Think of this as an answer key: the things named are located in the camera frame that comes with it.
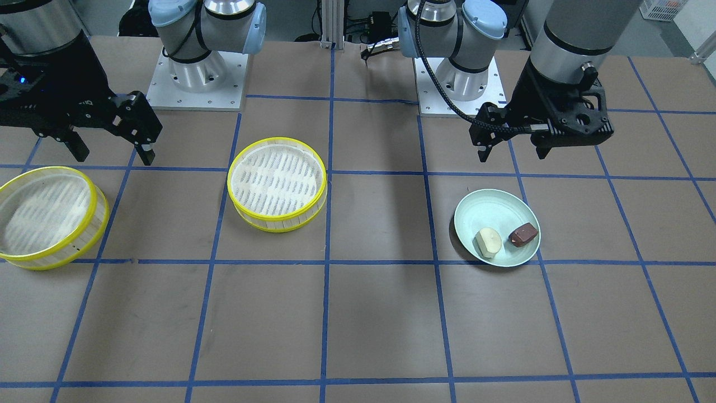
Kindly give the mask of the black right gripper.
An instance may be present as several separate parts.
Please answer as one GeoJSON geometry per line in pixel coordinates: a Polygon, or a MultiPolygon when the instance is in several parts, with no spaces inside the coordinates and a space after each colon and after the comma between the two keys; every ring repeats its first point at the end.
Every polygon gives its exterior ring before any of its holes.
{"type": "Polygon", "coordinates": [[[144,166],[153,164],[163,126],[146,96],[114,92],[87,35],[38,54],[10,50],[2,35],[2,125],[59,138],[77,162],[90,155],[74,128],[101,128],[125,138],[144,166]]]}

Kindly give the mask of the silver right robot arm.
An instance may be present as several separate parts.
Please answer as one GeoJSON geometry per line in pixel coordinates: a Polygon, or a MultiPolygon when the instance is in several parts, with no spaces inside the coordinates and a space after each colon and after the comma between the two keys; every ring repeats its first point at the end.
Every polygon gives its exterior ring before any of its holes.
{"type": "MultiPolygon", "coordinates": [[[[225,79],[220,53],[257,54],[266,9],[255,1],[150,1],[171,77],[181,90],[211,90],[225,79]]],[[[163,126],[145,94],[119,95],[70,1],[3,1],[2,126],[28,128],[85,161],[75,131],[99,128],[132,143],[146,166],[163,126]]]]}

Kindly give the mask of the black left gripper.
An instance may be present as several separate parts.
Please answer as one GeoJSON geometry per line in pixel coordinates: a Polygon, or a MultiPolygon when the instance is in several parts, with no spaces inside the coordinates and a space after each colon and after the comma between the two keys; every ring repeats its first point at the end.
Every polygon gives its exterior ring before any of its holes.
{"type": "Polygon", "coordinates": [[[483,103],[470,126],[480,162],[496,145],[522,134],[530,135],[539,159],[553,148],[597,146],[611,138],[615,130],[598,70],[586,62],[577,77],[576,84],[553,82],[526,62],[510,102],[483,103]]]}

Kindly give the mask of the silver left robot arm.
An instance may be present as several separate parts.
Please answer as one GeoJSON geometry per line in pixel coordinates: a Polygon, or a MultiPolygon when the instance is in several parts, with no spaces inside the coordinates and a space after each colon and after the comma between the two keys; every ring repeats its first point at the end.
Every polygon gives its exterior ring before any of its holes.
{"type": "Polygon", "coordinates": [[[508,31],[508,16],[492,1],[408,1],[397,11],[405,57],[421,59],[446,105],[470,123],[485,162],[496,145],[527,134],[540,159],[553,148],[597,146],[614,128],[599,67],[619,40],[637,1],[554,1],[504,107],[483,101],[465,112],[457,101],[478,99],[488,68],[508,31]]]}

